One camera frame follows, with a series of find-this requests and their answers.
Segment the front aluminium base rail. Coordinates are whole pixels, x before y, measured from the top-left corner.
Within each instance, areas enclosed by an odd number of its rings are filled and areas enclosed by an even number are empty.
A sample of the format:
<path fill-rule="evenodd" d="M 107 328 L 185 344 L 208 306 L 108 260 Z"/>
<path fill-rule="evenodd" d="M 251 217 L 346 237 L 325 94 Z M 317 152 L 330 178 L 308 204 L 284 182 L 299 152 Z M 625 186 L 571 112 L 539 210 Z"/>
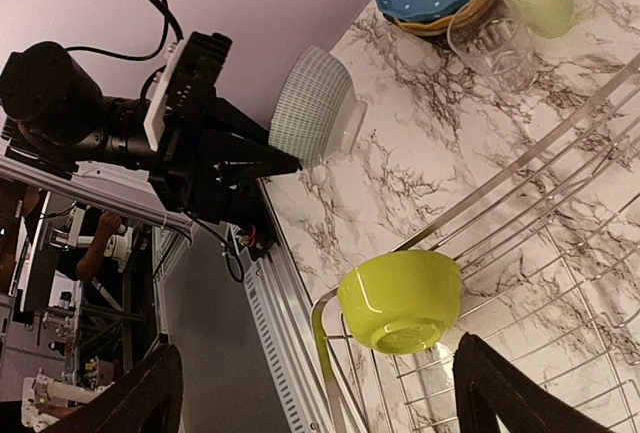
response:
<path fill-rule="evenodd" d="M 331 418 L 310 325 L 310 301 L 285 241 L 246 277 L 229 277 L 210 231 L 169 213 L 142 179 L 91 166 L 71 180 L 11 159 L 5 178 L 150 224 L 155 321 L 185 367 L 186 432 L 328 432 Z"/>

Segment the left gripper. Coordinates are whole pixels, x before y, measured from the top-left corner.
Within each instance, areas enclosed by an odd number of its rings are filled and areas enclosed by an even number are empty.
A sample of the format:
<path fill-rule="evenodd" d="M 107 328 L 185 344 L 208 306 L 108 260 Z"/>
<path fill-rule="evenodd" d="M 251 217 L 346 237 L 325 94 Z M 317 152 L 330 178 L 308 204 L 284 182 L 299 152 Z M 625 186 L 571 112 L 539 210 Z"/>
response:
<path fill-rule="evenodd" d="M 268 142 L 269 131 L 224 98 L 207 102 L 205 126 L 212 129 L 178 119 L 165 125 L 149 182 L 170 212 L 238 225 L 231 185 L 301 169 L 296 157 L 259 144 Z"/>

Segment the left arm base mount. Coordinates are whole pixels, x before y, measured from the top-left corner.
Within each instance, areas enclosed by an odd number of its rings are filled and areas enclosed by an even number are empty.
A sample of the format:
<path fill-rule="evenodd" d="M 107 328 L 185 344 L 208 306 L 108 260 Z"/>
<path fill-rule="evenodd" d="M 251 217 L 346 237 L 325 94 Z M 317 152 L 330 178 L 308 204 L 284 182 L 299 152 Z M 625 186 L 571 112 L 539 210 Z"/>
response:
<path fill-rule="evenodd" d="M 278 242 L 264 198 L 255 189 L 232 189 L 223 220 L 239 228 L 240 242 L 253 261 L 263 258 Z"/>

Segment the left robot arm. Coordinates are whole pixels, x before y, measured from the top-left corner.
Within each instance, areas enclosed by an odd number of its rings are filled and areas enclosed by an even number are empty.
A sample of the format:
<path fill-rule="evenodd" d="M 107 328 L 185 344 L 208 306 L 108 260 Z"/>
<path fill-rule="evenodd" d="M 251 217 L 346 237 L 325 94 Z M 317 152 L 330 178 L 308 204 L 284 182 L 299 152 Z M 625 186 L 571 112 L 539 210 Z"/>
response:
<path fill-rule="evenodd" d="M 216 92 L 230 51 L 221 34 L 177 44 L 151 98 L 105 96 L 55 42 L 9 57 L 1 74 L 5 139 L 28 161 L 69 177 L 82 162 L 143 170 L 165 209 L 257 226 L 251 184 L 299 170 L 266 129 Z"/>

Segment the clear glass cup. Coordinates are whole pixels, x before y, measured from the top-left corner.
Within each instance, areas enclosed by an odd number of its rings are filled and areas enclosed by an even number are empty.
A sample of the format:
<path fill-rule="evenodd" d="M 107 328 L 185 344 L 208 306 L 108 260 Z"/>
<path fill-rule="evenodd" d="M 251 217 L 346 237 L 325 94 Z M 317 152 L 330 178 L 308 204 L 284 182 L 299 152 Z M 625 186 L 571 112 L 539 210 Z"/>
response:
<path fill-rule="evenodd" d="M 451 22 L 447 31 L 452 51 L 497 93 L 521 93 L 536 76 L 523 10 L 516 0 L 495 0 L 480 17 L 466 24 Z"/>

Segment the white striped bowl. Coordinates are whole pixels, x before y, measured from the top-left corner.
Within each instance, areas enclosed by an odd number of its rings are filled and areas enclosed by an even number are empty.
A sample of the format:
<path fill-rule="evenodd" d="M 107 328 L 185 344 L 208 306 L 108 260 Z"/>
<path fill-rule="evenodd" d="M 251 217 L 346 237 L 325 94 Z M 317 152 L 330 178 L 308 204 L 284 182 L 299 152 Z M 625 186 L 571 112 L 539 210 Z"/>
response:
<path fill-rule="evenodd" d="M 368 105 L 336 57 L 310 46 L 297 58 L 281 89 L 269 130 L 269 145 L 313 168 L 353 150 Z"/>

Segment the person in background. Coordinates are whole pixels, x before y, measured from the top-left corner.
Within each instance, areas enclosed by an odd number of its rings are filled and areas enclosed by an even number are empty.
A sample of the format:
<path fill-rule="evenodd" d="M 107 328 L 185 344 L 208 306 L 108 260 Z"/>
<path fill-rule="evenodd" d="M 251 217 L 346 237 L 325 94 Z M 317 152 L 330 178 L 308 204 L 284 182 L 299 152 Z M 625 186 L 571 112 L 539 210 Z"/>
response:
<path fill-rule="evenodd" d="M 21 221 L 25 224 L 37 223 L 35 211 L 42 207 L 46 192 L 34 186 L 27 186 L 24 190 L 22 207 L 16 223 L 11 225 L 2 235 L 4 244 L 1 246 L 1 291 L 7 292 L 10 280 L 16 264 L 16 252 L 19 239 Z M 105 256 L 104 253 L 112 236 L 116 235 L 121 227 L 121 218 L 111 212 L 102 212 L 96 208 L 90 208 L 85 218 L 91 215 L 96 218 L 94 239 L 88 248 L 76 248 L 61 254 L 58 269 L 71 280 L 80 280 L 90 283 L 101 271 Z"/>

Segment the yellow dotted plate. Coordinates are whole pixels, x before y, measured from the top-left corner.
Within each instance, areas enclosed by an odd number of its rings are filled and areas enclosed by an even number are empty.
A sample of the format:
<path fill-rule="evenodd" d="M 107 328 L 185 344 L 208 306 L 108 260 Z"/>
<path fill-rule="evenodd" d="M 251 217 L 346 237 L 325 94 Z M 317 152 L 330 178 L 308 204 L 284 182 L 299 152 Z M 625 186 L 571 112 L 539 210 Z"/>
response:
<path fill-rule="evenodd" d="M 422 39 L 432 39 L 446 35 L 451 22 L 466 24 L 480 17 L 489 10 L 495 0 L 470 0 L 455 14 L 432 21 L 431 23 L 417 23 L 401 21 L 391 17 L 389 21 L 402 31 Z"/>

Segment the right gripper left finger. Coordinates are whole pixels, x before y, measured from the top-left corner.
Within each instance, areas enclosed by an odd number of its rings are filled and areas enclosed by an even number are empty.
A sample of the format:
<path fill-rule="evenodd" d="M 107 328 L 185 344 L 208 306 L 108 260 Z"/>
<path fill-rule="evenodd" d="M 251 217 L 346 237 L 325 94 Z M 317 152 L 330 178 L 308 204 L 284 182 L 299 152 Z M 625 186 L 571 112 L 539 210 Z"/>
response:
<path fill-rule="evenodd" d="M 173 345 L 156 348 L 99 393 L 82 389 L 75 407 L 34 405 L 36 432 L 178 432 L 183 365 Z"/>

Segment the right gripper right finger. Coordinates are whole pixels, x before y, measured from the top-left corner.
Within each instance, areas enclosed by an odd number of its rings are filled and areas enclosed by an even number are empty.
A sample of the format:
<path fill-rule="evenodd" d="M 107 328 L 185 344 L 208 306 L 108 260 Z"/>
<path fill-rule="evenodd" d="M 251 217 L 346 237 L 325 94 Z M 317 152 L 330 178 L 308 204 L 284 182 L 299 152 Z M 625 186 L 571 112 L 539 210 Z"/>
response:
<path fill-rule="evenodd" d="M 464 334 L 453 362 L 462 432 L 606 432 L 608 429 L 534 383 L 475 334 Z"/>

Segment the lime green bowl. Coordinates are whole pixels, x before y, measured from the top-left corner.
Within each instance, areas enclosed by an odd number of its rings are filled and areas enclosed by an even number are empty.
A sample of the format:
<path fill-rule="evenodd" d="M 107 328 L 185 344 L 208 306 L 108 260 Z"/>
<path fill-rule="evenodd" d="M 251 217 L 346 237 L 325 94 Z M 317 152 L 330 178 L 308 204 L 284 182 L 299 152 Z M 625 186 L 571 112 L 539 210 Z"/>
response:
<path fill-rule="evenodd" d="M 438 252 L 392 252 L 349 272 L 337 297 L 358 343 L 385 355 L 410 355 L 433 347 L 456 323 L 460 269 Z"/>

